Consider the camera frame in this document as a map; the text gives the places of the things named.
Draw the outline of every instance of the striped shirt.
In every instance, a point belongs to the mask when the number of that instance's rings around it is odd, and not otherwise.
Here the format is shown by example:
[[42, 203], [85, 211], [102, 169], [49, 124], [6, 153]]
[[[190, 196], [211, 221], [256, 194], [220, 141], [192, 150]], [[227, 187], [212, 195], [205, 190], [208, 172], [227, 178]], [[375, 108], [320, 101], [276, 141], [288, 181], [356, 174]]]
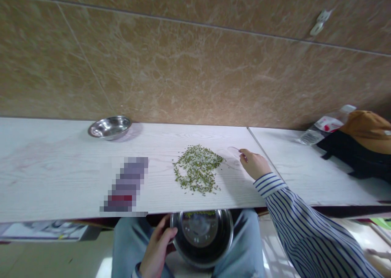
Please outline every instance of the striped shirt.
[[301, 277], [382, 277], [344, 227], [309, 207], [277, 175], [265, 174], [254, 186]]

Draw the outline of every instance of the black bag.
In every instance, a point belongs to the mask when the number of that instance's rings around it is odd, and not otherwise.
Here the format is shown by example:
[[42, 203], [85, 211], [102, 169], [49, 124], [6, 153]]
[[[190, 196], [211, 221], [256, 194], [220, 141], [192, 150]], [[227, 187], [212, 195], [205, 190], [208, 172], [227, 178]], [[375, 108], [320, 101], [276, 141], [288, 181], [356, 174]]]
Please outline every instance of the black bag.
[[391, 155], [368, 150], [339, 130], [317, 143], [317, 146], [326, 151], [323, 159], [335, 156], [348, 164], [354, 170], [349, 175], [358, 179], [378, 177], [391, 183]]

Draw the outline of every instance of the bottle cap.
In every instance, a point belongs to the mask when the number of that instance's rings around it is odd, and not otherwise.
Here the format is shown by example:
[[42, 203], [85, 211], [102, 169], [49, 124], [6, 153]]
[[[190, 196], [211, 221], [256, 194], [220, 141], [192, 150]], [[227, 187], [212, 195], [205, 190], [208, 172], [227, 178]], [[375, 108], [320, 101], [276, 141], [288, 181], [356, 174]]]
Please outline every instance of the bottle cap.
[[356, 109], [357, 109], [357, 107], [348, 104], [348, 105], [343, 105], [339, 111], [344, 112], [344, 113], [350, 113]]

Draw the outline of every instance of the wood grain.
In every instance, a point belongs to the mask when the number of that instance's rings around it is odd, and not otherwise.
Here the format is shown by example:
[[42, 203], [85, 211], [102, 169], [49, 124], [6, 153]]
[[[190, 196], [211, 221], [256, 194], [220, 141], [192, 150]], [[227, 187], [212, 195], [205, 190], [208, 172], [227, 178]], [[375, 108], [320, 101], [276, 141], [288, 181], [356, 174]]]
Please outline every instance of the wood grain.
[[391, 185], [381, 179], [355, 179], [352, 169], [318, 147], [295, 140], [302, 131], [250, 127], [262, 149], [292, 191], [312, 206], [371, 206], [391, 200]]
[[[99, 211], [125, 157], [148, 157], [133, 211], [163, 213], [265, 206], [228, 147], [262, 153], [245, 127], [134, 123], [118, 141], [87, 134], [91, 121], [0, 118], [0, 223], [117, 216]], [[172, 160], [190, 144], [227, 159], [217, 194], [183, 190]]]

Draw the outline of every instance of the human hand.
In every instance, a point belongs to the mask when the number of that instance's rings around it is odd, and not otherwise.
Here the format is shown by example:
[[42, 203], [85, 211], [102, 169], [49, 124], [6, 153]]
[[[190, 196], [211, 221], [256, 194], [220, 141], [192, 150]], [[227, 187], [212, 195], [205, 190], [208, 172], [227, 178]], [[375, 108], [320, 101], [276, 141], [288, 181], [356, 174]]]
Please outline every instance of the human hand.
[[247, 149], [240, 149], [239, 152], [242, 153], [240, 155], [240, 163], [254, 180], [272, 172], [268, 161], [261, 155], [252, 153]]
[[175, 251], [174, 244], [168, 243], [175, 237], [178, 228], [169, 228], [169, 224], [170, 214], [167, 214], [152, 233], [139, 269], [143, 278], [160, 277], [167, 255]]

